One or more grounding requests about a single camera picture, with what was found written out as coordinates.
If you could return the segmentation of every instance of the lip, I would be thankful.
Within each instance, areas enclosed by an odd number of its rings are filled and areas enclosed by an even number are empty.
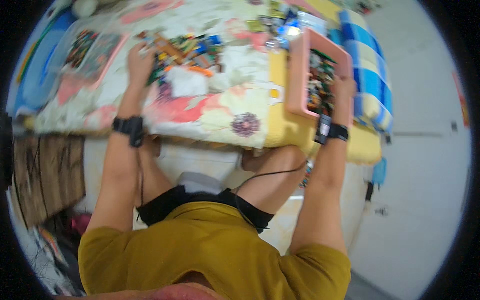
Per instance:
[[[179,283],[152,294],[153,300],[216,300],[210,293],[192,284]]]

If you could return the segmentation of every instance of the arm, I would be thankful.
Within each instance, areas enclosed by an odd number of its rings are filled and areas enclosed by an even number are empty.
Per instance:
[[[351,78],[336,78],[334,89],[336,106],[332,123],[347,126],[350,97],[356,91],[356,83]],[[347,142],[340,139],[329,139],[320,148],[293,233],[292,254],[309,244],[325,245],[347,254],[340,220],[346,152]]]
[[[154,52],[141,57],[140,43],[128,56],[130,83],[123,95],[118,117],[127,119],[140,116],[145,83],[153,67]],[[88,224],[87,231],[109,227],[120,231],[132,229],[133,204],[139,196],[138,149],[130,147],[129,136],[113,132],[108,139],[103,166],[100,195]]]

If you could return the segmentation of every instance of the blue fabric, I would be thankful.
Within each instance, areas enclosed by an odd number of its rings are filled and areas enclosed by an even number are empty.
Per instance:
[[[339,29],[333,29],[333,28],[329,29],[328,36],[330,37],[330,40],[335,44],[337,45],[343,44],[343,34]]]
[[[354,117],[360,124],[378,132],[391,133],[392,92],[387,66],[375,34],[362,16],[349,10],[339,14],[343,47],[352,56],[358,93],[354,97]]]
[[[378,184],[379,186],[383,185],[386,175],[387,160],[385,157],[382,157],[382,160],[373,167],[372,184]]]

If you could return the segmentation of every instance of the leg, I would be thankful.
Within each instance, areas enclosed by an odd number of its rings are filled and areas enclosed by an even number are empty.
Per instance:
[[[160,146],[159,138],[153,140],[146,137],[144,145],[139,150],[144,174],[144,202],[140,203],[141,199],[139,198],[135,203],[136,207],[149,203],[173,188],[173,185],[156,163],[156,158],[160,155]]]
[[[245,153],[242,166],[246,171],[265,174],[297,169],[305,160],[304,153],[298,147],[288,145],[260,157]],[[261,211],[274,215],[292,195],[304,175],[305,166],[295,172],[261,176],[245,183],[237,195]]]

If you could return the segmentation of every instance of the knee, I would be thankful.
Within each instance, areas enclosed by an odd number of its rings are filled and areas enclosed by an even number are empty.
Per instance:
[[[307,160],[303,151],[295,145],[287,145],[279,148],[278,156],[278,159],[281,159],[289,169],[296,169]]]

